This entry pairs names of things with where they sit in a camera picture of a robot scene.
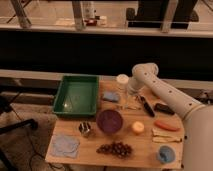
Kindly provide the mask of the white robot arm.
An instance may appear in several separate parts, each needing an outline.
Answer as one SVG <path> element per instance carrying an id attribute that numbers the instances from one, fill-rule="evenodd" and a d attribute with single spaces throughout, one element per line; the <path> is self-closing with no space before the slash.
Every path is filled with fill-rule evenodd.
<path id="1" fill-rule="evenodd" d="M 155 63 L 136 64 L 127 92 L 135 95 L 146 85 L 182 119 L 187 139 L 184 171 L 213 171 L 213 105 L 205 105 L 157 77 Z"/>

